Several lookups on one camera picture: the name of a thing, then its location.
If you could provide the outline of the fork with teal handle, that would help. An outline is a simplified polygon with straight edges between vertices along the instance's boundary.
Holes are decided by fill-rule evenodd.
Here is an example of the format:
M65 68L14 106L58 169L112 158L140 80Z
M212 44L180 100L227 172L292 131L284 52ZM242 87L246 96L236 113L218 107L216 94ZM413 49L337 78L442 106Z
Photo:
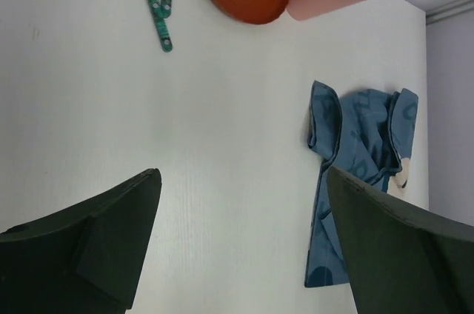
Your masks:
M161 48L164 52L169 53L173 49L173 43L170 38L169 30L167 29L165 18L161 14L160 0L147 0L147 4L153 17L153 23L158 34Z

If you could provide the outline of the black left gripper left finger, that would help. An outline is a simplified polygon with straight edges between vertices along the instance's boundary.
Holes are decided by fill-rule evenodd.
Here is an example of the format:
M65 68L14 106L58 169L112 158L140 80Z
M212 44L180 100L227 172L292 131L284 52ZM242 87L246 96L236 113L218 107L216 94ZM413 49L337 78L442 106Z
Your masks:
M1 312L131 309L160 194L161 173L151 168L1 233Z

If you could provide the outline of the blue lettered cloth placemat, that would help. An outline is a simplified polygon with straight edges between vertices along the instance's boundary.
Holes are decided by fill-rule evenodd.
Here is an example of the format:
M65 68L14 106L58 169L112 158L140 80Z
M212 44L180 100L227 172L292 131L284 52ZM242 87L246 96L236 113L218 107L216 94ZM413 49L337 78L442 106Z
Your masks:
M377 190L404 196L412 156L418 96L408 89L366 89L339 97L319 81L310 96L307 146L321 157L304 277L306 288L349 279L327 192L327 172L338 167Z

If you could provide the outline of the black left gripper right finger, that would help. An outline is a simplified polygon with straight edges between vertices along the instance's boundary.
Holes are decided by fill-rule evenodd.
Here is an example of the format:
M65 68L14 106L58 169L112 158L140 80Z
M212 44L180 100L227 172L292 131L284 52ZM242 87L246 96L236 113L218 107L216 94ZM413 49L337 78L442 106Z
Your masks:
M327 189L359 313L473 312L473 227L337 167Z

